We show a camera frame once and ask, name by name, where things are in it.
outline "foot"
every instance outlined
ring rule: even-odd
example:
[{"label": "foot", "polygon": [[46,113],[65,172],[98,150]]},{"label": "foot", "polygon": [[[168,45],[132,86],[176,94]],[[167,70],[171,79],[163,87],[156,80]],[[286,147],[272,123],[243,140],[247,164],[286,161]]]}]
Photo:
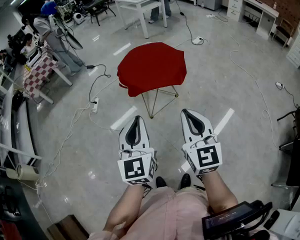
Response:
[{"label": "foot", "polygon": [[182,176],[182,179],[181,179],[181,183],[180,183],[180,189],[184,189],[184,188],[187,188],[187,187],[190,187],[191,186],[191,178],[190,178],[190,175],[188,173],[185,173],[183,176]]},{"label": "foot", "polygon": [[167,183],[165,182],[165,180],[162,177],[156,177],[155,179],[155,185],[157,188],[163,188],[167,186]]}]

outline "plug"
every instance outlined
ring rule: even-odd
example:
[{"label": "plug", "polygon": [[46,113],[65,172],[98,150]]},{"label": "plug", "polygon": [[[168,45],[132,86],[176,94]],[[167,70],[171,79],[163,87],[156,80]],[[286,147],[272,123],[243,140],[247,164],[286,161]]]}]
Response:
[{"label": "plug", "polygon": [[280,82],[275,82],[275,85],[279,90],[282,90],[283,88],[285,88],[284,85]]},{"label": "plug", "polygon": [[96,97],[93,103],[94,103],[94,106],[93,106],[92,112],[94,112],[96,114],[98,112],[99,98]]}]

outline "chair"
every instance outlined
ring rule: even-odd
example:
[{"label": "chair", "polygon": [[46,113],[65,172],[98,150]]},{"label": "chair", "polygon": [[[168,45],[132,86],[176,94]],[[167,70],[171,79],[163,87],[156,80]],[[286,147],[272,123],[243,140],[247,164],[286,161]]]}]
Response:
[{"label": "chair", "polygon": [[[284,22],[285,25],[287,25],[290,29],[292,29],[290,32],[288,32],[288,30],[286,30],[285,28],[282,27],[283,22]],[[282,49],[283,49],[283,48],[286,47],[286,45],[287,45],[287,43],[288,43],[288,41],[289,41],[289,39],[290,39],[292,33],[294,32],[294,30],[295,30],[295,28],[292,26],[292,24],[291,24],[289,21],[287,21],[286,19],[283,18],[283,19],[281,20],[281,22],[280,22],[280,25],[279,25],[279,26],[276,26],[275,32],[273,33],[273,36],[272,36],[272,39],[271,39],[271,40],[273,40],[273,39],[277,36],[278,32],[281,33],[281,34],[286,38],[286,41],[285,41],[285,43],[284,43],[284,45],[283,45],[283,47],[282,47]]]},{"label": "chair", "polygon": [[90,20],[91,23],[92,22],[92,17],[95,16],[96,21],[98,22],[98,25],[100,27],[99,24],[99,19],[98,19],[98,15],[105,12],[107,13],[107,10],[109,9],[113,15],[116,17],[115,13],[111,10],[111,8],[109,7],[109,1],[110,0],[92,0],[91,2],[85,4],[84,6],[82,6],[82,8],[87,11],[88,13],[90,13]]}]

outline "blue shirt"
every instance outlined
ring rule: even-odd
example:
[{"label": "blue shirt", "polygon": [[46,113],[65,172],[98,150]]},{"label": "blue shirt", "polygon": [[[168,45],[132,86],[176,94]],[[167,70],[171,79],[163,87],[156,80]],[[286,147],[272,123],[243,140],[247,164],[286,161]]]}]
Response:
[{"label": "blue shirt", "polygon": [[54,1],[46,2],[41,8],[41,14],[54,15],[57,13],[55,7],[57,7],[57,4]]}]

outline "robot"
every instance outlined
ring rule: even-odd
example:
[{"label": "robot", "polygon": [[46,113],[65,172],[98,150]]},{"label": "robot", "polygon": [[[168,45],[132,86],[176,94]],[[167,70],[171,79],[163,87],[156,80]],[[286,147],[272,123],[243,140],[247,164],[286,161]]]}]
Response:
[{"label": "robot", "polygon": [[[216,142],[210,121],[190,109],[181,111],[182,146],[185,159],[196,176],[215,171],[222,164],[221,145]],[[131,119],[119,134],[118,166],[122,180],[129,185],[154,180],[156,151],[150,147],[145,121],[139,115]]]}]

